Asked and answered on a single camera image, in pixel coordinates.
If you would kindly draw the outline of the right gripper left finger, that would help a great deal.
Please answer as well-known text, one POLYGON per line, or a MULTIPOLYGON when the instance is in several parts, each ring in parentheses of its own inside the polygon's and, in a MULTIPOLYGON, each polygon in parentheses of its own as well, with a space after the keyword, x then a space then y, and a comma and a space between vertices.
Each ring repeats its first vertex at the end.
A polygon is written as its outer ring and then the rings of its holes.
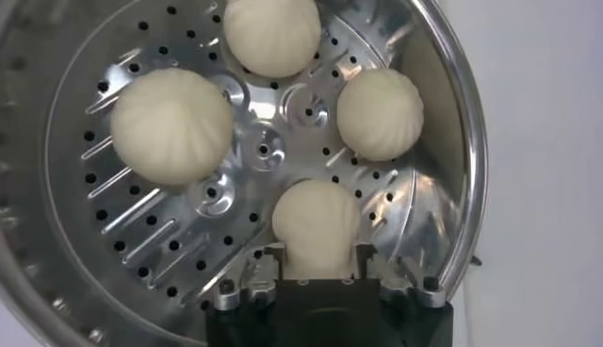
POLYGON ((276 282, 283 278, 281 242, 245 249, 219 274, 214 286, 214 308, 232 311, 243 303, 270 305, 276 296, 276 282))

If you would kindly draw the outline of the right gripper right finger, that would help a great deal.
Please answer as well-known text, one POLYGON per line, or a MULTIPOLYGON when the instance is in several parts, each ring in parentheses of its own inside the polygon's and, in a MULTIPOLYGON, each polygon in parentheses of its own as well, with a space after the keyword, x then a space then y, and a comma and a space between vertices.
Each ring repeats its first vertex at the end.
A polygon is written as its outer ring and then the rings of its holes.
POLYGON ((354 277, 377 280, 385 301, 401 295, 410 296, 427 308, 445 306, 446 292, 437 276, 417 276, 400 258, 387 260, 372 243, 355 243, 353 255, 357 268, 354 277))

